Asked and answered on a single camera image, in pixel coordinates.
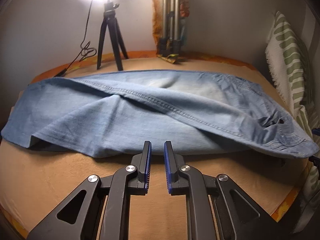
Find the light blue denim pants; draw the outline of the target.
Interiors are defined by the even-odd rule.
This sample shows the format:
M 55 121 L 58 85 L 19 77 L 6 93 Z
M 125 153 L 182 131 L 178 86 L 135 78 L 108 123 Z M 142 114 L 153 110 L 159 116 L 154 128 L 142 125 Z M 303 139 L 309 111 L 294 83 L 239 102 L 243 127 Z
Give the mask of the light blue denim pants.
M 138 153 L 165 141 L 183 155 L 254 149 L 280 158 L 319 150 L 259 84 L 223 73 L 141 70 L 54 77 L 29 85 L 2 137 L 39 151 L 93 158 Z

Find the folded silver tripod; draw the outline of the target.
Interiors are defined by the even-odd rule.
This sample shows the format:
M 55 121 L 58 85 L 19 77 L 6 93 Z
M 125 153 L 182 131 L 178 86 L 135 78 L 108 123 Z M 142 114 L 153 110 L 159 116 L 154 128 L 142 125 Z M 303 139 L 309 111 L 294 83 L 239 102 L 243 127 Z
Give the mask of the folded silver tripod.
M 160 27 L 156 37 L 158 54 L 168 60 L 178 59 L 185 43 L 188 17 L 187 0 L 160 1 Z

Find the orange floral bed sheet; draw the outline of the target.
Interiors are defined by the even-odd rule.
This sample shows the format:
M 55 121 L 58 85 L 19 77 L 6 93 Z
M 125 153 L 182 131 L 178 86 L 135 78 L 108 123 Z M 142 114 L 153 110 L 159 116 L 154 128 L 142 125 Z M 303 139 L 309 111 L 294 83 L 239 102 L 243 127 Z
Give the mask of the orange floral bed sheet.
M 258 83 L 276 102 L 276 89 L 252 65 L 217 56 L 194 55 L 170 64 L 153 51 L 132 51 L 125 70 L 185 69 L 222 72 Z M 54 207 L 91 174 L 108 176 L 129 163 L 129 155 L 93 159 L 80 153 L 36 152 L 1 143 L 1 215 L 14 235 L 25 239 Z M 305 167 L 303 160 L 281 160 L 247 151 L 187 157 L 201 172 L 225 173 L 239 184 L 277 222 L 282 222 L 295 200 L 295 186 Z M 167 192 L 163 158 L 153 156 L 150 189 L 131 199 L 131 239 L 185 239 L 185 200 Z

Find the green white patterned blanket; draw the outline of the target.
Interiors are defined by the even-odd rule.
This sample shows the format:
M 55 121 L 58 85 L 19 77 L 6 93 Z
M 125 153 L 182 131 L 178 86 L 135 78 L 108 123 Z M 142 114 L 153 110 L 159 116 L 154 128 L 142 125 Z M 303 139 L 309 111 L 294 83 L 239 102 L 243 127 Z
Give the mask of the green white patterned blanket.
M 319 144 L 319 137 L 312 133 L 312 129 L 319 128 L 319 116 L 313 102 L 308 50 L 285 15 L 279 11 L 274 16 L 265 55 L 279 95 L 300 127 Z M 306 182 L 298 198 L 300 214 L 295 232 L 305 228 L 319 206 L 319 171 L 312 163 L 307 167 Z

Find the small black tripod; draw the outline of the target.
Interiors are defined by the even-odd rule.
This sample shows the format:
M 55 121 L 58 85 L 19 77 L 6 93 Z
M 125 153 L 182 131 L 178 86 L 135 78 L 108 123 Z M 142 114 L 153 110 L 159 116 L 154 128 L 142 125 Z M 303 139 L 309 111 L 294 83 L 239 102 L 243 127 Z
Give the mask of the small black tripod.
M 101 67 L 103 47 L 104 47 L 104 41 L 105 41 L 107 30 L 110 36 L 114 59 L 117 65 L 117 70 L 123 71 L 123 64 L 122 64 L 120 53 L 123 54 L 123 57 L 125 59 L 129 59 L 129 56 L 127 54 L 127 50 L 125 47 L 125 43 L 121 35 L 120 26 L 116 18 L 116 9 L 118 7 L 119 7 L 119 4 L 114 4 L 112 0 L 108 0 L 104 4 L 103 21 L 100 28 L 99 44 L 98 44 L 97 70 L 99 70 Z

